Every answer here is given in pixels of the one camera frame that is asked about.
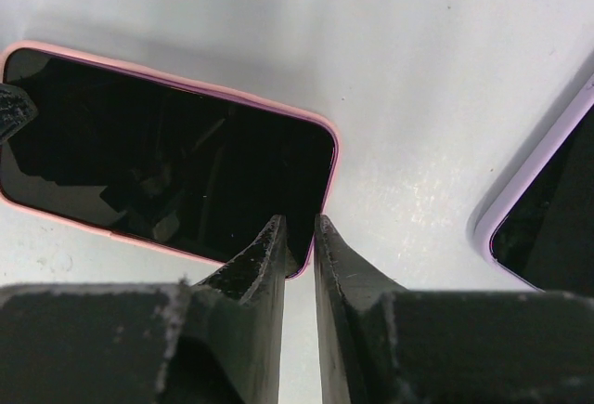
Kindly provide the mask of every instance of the purple phone case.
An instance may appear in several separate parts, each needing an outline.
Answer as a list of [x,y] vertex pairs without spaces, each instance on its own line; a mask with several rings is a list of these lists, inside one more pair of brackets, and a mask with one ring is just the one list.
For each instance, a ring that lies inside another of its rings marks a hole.
[[504,269],[533,288],[536,287],[499,264],[492,253],[491,245],[493,236],[510,213],[514,204],[520,200],[523,193],[530,187],[543,167],[579,124],[593,104],[594,75],[588,79],[586,85],[579,91],[545,137],[538,143],[538,146],[536,146],[530,157],[520,167],[518,173],[513,176],[497,199],[487,209],[474,230],[473,242],[487,261],[491,262],[497,268]]

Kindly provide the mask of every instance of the phone screen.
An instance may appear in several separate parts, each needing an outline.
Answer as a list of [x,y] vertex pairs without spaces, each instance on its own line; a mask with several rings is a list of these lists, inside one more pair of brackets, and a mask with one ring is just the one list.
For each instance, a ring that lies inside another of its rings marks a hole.
[[33,49],[3,82],[39,111],[1,149],[12,202],[218,262],[282,214],[287,274],[303,267],[334,163],[326,127]]
[[544,290],[594,295],[594,109],[513,206],[496,260]]

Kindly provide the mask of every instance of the phone case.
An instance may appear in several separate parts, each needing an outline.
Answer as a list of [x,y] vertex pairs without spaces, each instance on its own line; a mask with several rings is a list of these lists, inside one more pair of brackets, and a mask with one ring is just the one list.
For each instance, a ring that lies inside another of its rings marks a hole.
[[[184,77],[174,76],[174,75],[168,74],[166,72],[159,72],[156,70],[152,70],[152,69],[144,67],[142,65],[125,62],[122,60],[102,58],[100,56],[95,56],[95,55],[92,55],[89,53],[84,53],[82,51],[75,51],[75,50],[68,49],[68,48],[65,48],[62,46],[54,46],[54,45],[40,43],[40,42],[34,42],[34,41],[17,42],[16,44],[9,46],[2,53],[2,55],[0,56],[0,65],[2,68],[3,78],[4,78],[6,61],[7,61],[8,57],[15,51],[17,51],[19,49],[23,49],[23,48],[43,51],[47,54],[52,54],[57,57],[70,59],[73,61],[88,64],[88,65],[93,65],[93,66],[103,68],[106,70],[112,70],[114,72],[133,75],[133,76],[140,77],[140,78],[143,78],[143,79],[146,79],[149,81],[169,85],[170,87],[187,90],[192,93],[208,95],[208,96],[212,96],[215,98],[221,98],[221,99],[237,102],[239,104],[254,107],[256,109],[280,113],[280,114],[283,114],[286,116],[305,120],[310,123],[318,124],[318,125],[324,127],[330,133],[330,135],[332,136],[332,138],[334,140],[334,157],[332,159],[332,167],[330,169],[329,183],[328,183],[326,193],[324,195],[324,200],[323,200],[323,204],[326,203],[326,199],[328,198],[330,187],[333,184],[333,180],[336,175],[336,168],[337,168],[337,165],[339,162],[340,140],[339,140],[338,131],[336,130],[334,125],[330,121],[328,121],[326,118],[322,117],[321,115],[312,113],[310,111],[303,111],[300,109],[296,109],[294,107],[290,107],[288,105],[284,105],[284,104],[281,104],[279,102],[275,102],[272,100],[259,98],[255,95],[243,93],[241,91],[234,90],[232,88],[227,88],[227,87],[223,87],[220,85],[213,85],[213,84],[207,84],[204,82],[194,81],[194,80],[187,79]],[[180,251],[180,250],[162,246],[158,243],[143,241],[138,238],[127,236],[127,235],[121,235],[121,234],[112,232],[107,229],[98,228],[98,227],[95,227],[92,225],[88,225],[88,224],[84,224],[84,223],[75,221],[73,219],[64,218],[61,216],[50,214],[48,212],[38,211],[38,210],[33,209],[28,206],[17,204],[15,202],[12,202],[9,198],[7,198],[1,189],[0,189],[0,201],[8,203],[11,206],[16,207],[24,212],[43,216],[46,218],[51,218],[58,222],[67,223],[71,226],[77,227],[79,229],[87,230],[90,232],[94,232],[99,235],[109,236],[110,238],[112,238],[116,241],[124,241],[126,243],[131,243],[136,246],[147,247],[150,249],[160,251],[162,253],[182,256],[182,257],[190,258],[193,260],[198,259],[200,261],[208,262],[210,264],[217,265],[217,266],[221,265],[219,262],[213,261],[211,259],[202,257],[197,254],[186,253],[184,251]],[[307,258],[305,260],[303,267],[293,277],[300,275],[305,270],[305,268],[307,267],[307,265],[310,262],[312,249],[313,249],[313,244],[310,244]]]
[[522,279],[516,273],[499,264],[492,252],[492,239],[498,228],[510,213],[514,204],[520,200],[523,193],[545,167],[557,149],[571,134],[582,118],[594,104],[594,75],[579,91],[567,109],[550,128],[545,137],[538,143],[520,170],[513,176],[508,185],[497,199],[487,209],[474,231],[474,244],[483,257],[496,267],[504,269],[518,279],[537,289],[534,285]]

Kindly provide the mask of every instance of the pink phone case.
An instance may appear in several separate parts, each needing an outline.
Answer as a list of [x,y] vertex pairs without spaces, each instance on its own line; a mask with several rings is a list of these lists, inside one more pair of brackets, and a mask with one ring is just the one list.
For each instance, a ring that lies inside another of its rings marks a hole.
[[536,176],[586,113],[588,113],[593,104],[594,75],[589,78],[586,85],[579,91],[557,122],[550,128],[538,146],[536,146],[518,173],[511,179],[510,183],[503,189],[489,209],[487,209],[474,231],[474,244],[487,261],[513,274],[535,289],[538,288],[499,264],[492,252],[493,235],[510,213],[514,204],[520,200],[523,193],[530,187]]
[[[333,124],[331,124],[330,121],[328,121],[326,118],[324,118],[318,114],[312,113],[310,111],[299,110],[294,107],[290,107],[288,105],[281,104],[279,102],[275,102],[275,101],[267,100],[267,99],[263,99],[263,98],[258,98],[257,96],[250,95],[248,93],[243,93],[238,90],[231,89],[231,88],[226,88],[223,86],[213,85],[213,84],[206,84],[204,82],[193,81],[191,79],[174,76],[172,74],[168,74],[165,72],[158,72],[156,70],[152,70],[150,68],[143,67],[141,65],[136,65],[136,64],[130,63],[130,62],[102,58],[99,56],[94,56],[92,54],[84,53],[82,51],[74,51],[74,50],[71,50],[71,49],[68,49],[68,48],[65,48],[62,46],[54,46],[54,45],[44,44],[44,43],[40,43],[40,42],[33,42],[33,41],[17,42],[16,44],[9,46],[2,53],[2,55],[0,56],[0,64],[2,66],[2,74],[4,74],[6,61],[7,61],[8,57],[15,51],[22,49],[22,48],[43,51],[48,54],[52,54],[54,56],[59,56],[61,58],[86,63],[89,65],[112,70],[114,72],[119,72],[122,74],[133,75],[133,76],[140,77],[140,78],[143,78],[143,79],[146,79],[149,81],[169,85],[174,88],[187,90],[192,93],[200,93],[203,95],[213,96],[215,98],[231,100],[233,102],[237,102],[237,103],[240,103],[243,105],[248,105],[248,106],[254,107],[256,109],[273,111],[273,112],[280,113],[280,114],[283,114],[286,116],[302,119],[302,120],[308,121],[310,123],[321,125],[326,130],[328,130],[328,132],[330,133],[330,135],[332,136],[332,138],[334,140],[334,156],[332,158],[332,167],[330,169],[329,183],[328,183],[326,193],[324,195],[324,201],[323,201],[323,204],[326,203],[326,199],[328,198],[328,195],[329,195],[330,186],[332,185],[332,182],[336,175],[336,167],[338,165],[338,159],[339,159],[339,155],[340,155],[340,153],[339,153],[340,140],[339,140],[338,132],[336,130],[336,127],[334,127]],[[19,208],[22,211],[25,211],[25,212],[28,212],[31,214],[35,214],[35,215],[39,215],[39,216],[43,216],[43,217],[47,217],[47,218],[51,218],[53,220],[56,220],[56,221],[59,221],[62,223],[67,223],[71,226],[75,226],[79,229],[84,229],[84,230],[88,230],[90,232],[94,232],[96,234],[109,236],[116,241],[124,241],[127,243],[134,244],[136,246],[147,247],[147,248],[155,249],[155,250],[167,253],[167,254],[182,256],[182,257],[190,258],[193,260],[199,259],[201,261],[205,261],[205,262],[217,265],[217,266],[221,265],[219,262],[215,262],[213,260],[201,257],[196,254],[190,254],[190,253],[186,253],[184,251],[168,248],[168,247],[162,246],[158,243],[142,241],[135,237],[130,237],[127,235],[120,235],[120,234],[117,234],[110,230],[98,228],[98,227],[95,227],[92,225],[87,225],[87,224],[80,223],[75,220],[63,218],[61,216],[53,215],[53,214],[50,214],[47,212],[38,211],[31,207],[17,204],[15,202],[12,202],[10,199],[8,199],[4,195],[4,192],[1,189],[0,189],[0,200],[2,200],[14,207]],[[310,256],[312,253],[312,248],[313,248],[313,246],[310,245],[310,249],[308,251],[307,258],[305,260],[305,264],[303,265],[303,268],[293,277],[296,277],[299,274],[301,274],[305,270],[307,265],[309,264]]]

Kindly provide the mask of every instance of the black plastic part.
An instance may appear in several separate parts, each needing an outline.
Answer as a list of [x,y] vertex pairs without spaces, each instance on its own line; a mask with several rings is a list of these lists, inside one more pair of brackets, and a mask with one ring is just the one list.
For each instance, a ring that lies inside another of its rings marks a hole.
[[278,401],[280,216],[204,282],[0,290],[0,402]]
[[594,402],[594,301],[412,292],[316,222],[324,404]]
[[37,108],[25,90],[0,84],[0,146],[35,116]]

